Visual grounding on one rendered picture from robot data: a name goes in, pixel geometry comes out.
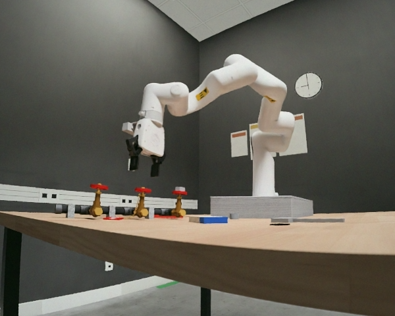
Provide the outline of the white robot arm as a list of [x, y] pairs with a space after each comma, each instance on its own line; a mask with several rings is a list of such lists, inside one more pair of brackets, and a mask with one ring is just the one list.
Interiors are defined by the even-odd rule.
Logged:
[[253, 196], [278, 196], [275, 193], [274, 160], [269, 152], [282, 153], [288, 149], [295, 119], [292, 113], [280, 112], [287, 94], [285, 83], [245, 57], [229, 56], [224, 68], [211, 72], [191, 93], [180, 82], [148, 84], [138, 114], [140, 120], [155, 119], [163, 123], [165, 105], [170, 114], [180, 117], [203, 108], [224, 93], [247, 85], [264, 96], [258, 119], [260, 131], [251, 136]]

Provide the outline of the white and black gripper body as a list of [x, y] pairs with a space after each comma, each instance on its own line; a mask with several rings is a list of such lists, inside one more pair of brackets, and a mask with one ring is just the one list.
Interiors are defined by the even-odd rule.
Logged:
[[133, 142], [133, 146], [138, 145], [143, 149], [140, 154], [148, 157], [153, 154], [159, 157], [163, 156], [165, 137], [162, 122], [152, 118], [139, 120], [134, 132], [135, 136], [139, 137], [138, 141]]

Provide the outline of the black pipe with grey tee fittings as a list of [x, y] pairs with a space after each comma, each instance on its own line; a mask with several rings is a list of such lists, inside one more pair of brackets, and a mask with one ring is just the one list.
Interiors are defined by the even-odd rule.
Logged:
[[66, 206], [55, 205], [55, 214], [66, 213], [66, 218], [74, 218], [75, 213], [79, 213], [80, 215], [92, 215], [93, 217], [98, 217], [101, 214], [106, 214], [106, 217], [115, 217], [115, 215], [122, 216], [133, 216], [135, 212], [135, 216], [139, 218], [145, 217], [145, 219], [154, 219], [154, 215], [159, 216], [174, 216], [176, 218], [183, 217], [186, 212], [182, 210], [180, 195], [187, 195], [187, 192], [183, 191], [172, 191], [173, 194], [178, 193], [177, 202], [175, 209], [154, 209], [154, 207], [144, 207], [144, 193], [151, 193], [151, 190], [142, 188], [135, 188], [136, 192], [142, 192], [140, 194], [140, 202], [138, 203], [138, 208], [131, 207], [123, 207], [122, 209], [117, 209], [115, 206], [107, 206], [107, 208], [101, 208], [100, 197], [101, 192], [99, 190], [108, 190], [108, 186], [102, 186], [101, 184], [90, 184], [90, 188], [98, 189], [95, 192], [95, 201], [93, 201], [92, 206], [79, 206], [75, 207], [75, 204], [67, 204]]

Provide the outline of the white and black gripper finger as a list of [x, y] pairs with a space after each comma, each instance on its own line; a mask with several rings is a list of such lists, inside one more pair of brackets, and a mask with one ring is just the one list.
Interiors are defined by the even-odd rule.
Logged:
[[[151, 159], [153, 161], [153, 165], [151, 166], [151, 177], [159, 177], [160, 165], [162, 165], [166, 156], [165, 152], [163, 152], [162, 157], [151, 155]], [[155, 160], [155, 158], [157, 158], [157, 160]]]
[[129, 170], [130, 171], [137, 171], [138, 170], [138, 166], [139, 166], [139, 160], [140, 157], [138, 157], [138, 155], [142, 152], [142, 148], [138, 147], [138, 145], [136, 147], [133, 146], [133, 142], [138, 141], [138, 137], [133, 137], [133, 138], [128, 138], [126, 139], [126, 145], [128, 146], [128, 152], [129, 152], [129, 156], [130, 158], [130, 167]]

